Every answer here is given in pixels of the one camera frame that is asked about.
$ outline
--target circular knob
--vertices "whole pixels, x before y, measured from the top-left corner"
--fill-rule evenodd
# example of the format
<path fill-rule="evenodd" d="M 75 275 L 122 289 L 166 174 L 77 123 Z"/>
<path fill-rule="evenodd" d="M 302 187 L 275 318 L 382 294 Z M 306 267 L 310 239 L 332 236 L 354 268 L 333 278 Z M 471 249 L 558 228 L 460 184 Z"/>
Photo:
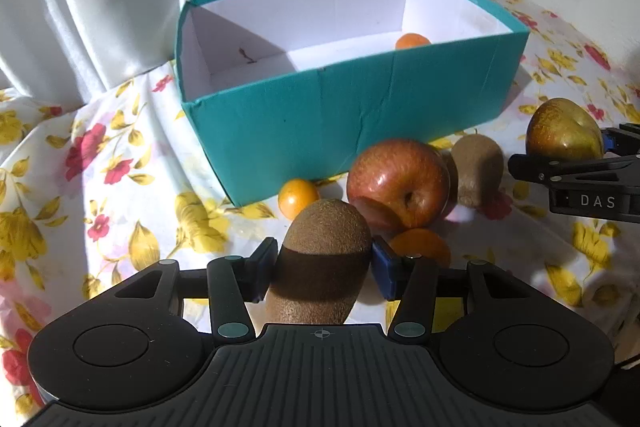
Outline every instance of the circular knob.
<path fill-rule="evenodd" d="M 132 326 L 98 326 L 85 331 L 74 344 L 80 360 L 98 367 L 116 367 L 139 359 L 149 348 L 149 337 Z"/>

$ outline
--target tablecloth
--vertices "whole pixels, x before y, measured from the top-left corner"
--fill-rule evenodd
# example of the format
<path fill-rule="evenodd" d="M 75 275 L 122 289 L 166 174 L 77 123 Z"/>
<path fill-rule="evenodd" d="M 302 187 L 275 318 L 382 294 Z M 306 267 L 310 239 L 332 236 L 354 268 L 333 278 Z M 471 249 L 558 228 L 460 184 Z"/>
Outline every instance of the tablecloth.
<path fill-rule="evenodd" d="M 531 115 L 556 96 L 574 100 L 601 126 L 640 123 L 640 86 L 596 43 L 527 0 L 495 1 L 532 31 L 504 110 L 435 146 L 450 148 L 478 132 L 493 137 L 505 159 L 523 153 Z M 21 425 L 42 405 L 26 353 L 48 322 L 159 259 L 202 268 L 219 255 L 250 255 L 268 235 L 281 241 L 289 226 L 275 198 L 231 206 L 180 108 L 172 63 L 61 113 L 15 90 L 0 92 L 4 427 Z M 346 174 L 319 182 L 321 194 L 344 198 L 345 182 Z M 458 206 L 433 229 L 449 244 L 452 267 L 491 261 L 614 342 L 638 314 L 638 225 L 550 214 L 543 187 L 506 173 L 491 204 L 479 211 Z M 249 308 L 259 330 L 263 306 Z M 348 322 L 384 325 L 385 311 L 368 277 Z M 189 299 L 184 317 L 210 330 L 206 301 Z"/>

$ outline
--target red flower print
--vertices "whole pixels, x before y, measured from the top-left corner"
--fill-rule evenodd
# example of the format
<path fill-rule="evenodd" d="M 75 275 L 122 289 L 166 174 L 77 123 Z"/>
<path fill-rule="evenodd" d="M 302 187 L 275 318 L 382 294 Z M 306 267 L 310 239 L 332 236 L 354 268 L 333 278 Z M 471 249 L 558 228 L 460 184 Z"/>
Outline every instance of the red flower print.
<path fill-rule="evenodd" d="M 104 237 L 109 233 L 109 217 L 104 214 L 100 214 L 95 218 L 92 227 L 86 231 L 86 235 L 94 240 L 94 243 L 101 237 Z"/>
<path fill-rule="evenodd" d="M 600 50 L 598 50 L 598 49 L 596 49 L 593 46 L 590 46 L 588 44 L 584 45 L 584 49 L 587 51 L 588 54 L 591 55 L 591 58 L 593 60 L 595 60 L 597 63 L 599 63 L 599 65 L 601 65 L 607 71 L 611 71 L 611 66 L 609 64 L 609 61 L 607 60 L 607 55 L 605 55 Z"/>
<path fill-rule="evenodd" d="M 595 105 L 593 105 L 593 103 L 590 103 L 587 105 L 587 109 L 589 109 L 589 112 L 591 113 L 591 116 L 593 118 L 595 118 L 596 120 L 604 120 L 604 110 L 603 109 L 598 109 Z"/>
<path fill-rule="evenodd" d="M 122 177 L 125 174 L 128 174 L 129 171 L 131 170 L 131 167 L 129 167 L 129 164 L 132 162 L 133 160 L 122 160 L 120 162 L 118 162 L 116 164 L 116 166 L 114 166 L 111 169 L 108 169 L 107 171 L 107 175 L 104 177 L 104 184 L 105 185 L 114 185 L 116 183 L 118 183 Z"/>
<path fill-rule="evenodd" d="M 504 192 L 498 192 L 493 200 L 480 207 L 480 212 L 492 221 L 504 219 L 511 214 L 511 203 L 513 203 L 513 200 L 510 197 Z"/>
<path fill-rule="evenodd" d="M 535 20 L 529 17 L 526 13 L 514 12 L 514 15 L 520 20 L 521 23 L 523 23 L 524 25 L 527 25 L 532 30 L 538 29 L 536 28 L 536 26 L 538 26 L 538 23 L 535 22 Z"/>
<path fill-rule="evenodd" d="M 9 349 L 2 354 L 2 370 L 11 385 L 28 387 L 33 400 L 42 407 L 44 404 L 27 365 L 27 350 L 32 340 L 33 337 L 28 331 L 17 330 L 15 343 L 18 349 Z"/>
<path fill-rule="evenodd" d="M 154 89 L 152 89 L 152 91 L 153 91 L 153 92 L 159 92 L 159 91 L 164 90 L 164 88 L 166 87 L 166 85 L 167 85 L 169 82 L 172 82 L 172 81 L 173 81 L 173 79 L 174 79 L 174 78 L 173 78 L 170 74 L 168 74 L 168 75 L 167 75 L 166 77 L 164 77 L 162 80 L 158 80 L 158 83 L 156 84 L 156 87 L 154 87 Z"/>
<path fill-rule="evenodd" d="M 98 155 L 98 148 L 106 130 L 105 126 L 97 123 L 82 136 L 76 136 L 66 156 L 65 166 L 69 167 L 65 174 L 66 181 L 71 181 L 91 164 Z"/>

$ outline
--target teal box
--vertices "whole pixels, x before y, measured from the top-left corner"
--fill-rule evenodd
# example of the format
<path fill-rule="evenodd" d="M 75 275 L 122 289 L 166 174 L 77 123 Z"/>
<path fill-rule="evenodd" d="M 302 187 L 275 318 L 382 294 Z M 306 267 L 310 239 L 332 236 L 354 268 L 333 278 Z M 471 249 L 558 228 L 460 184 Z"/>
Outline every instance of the teal box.
<path fill-rule="evenodd" d="M 395 50 L 415 32 L 432 44 Z M 182 107 L 237 205 L 500 113 L 528 28 L 489 0 L 190 0 Z"/>

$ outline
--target orange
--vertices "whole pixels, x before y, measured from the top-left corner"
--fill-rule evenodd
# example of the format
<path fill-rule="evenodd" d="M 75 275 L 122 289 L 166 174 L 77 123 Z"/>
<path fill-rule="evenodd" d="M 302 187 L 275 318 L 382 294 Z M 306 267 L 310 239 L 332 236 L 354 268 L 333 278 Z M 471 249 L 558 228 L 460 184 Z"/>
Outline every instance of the orange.
<path fill-rule="evenodd" d="M 431 41 L 427 37 L 420 35 L 420 33 L 405 33 L 396 41 L 396 50 L 415 48 L 425 44 L 431 44 Z"/>
<path fill-rule="evenodd" d="M 278 206 L 284 217 L 293 220 L 303 208 L 319 199 L 320 194 L 313 183 L 295 178 L 280 189 Z"/>
<path fill-rule="evenodd" d="M 427 229 L 411 229 L 399 233 L 389 246 L 398 255 L 419 255 L 430 257 L 441 268 L 448 268 L 451 263 L 451 251 L 437 233 Z"/>

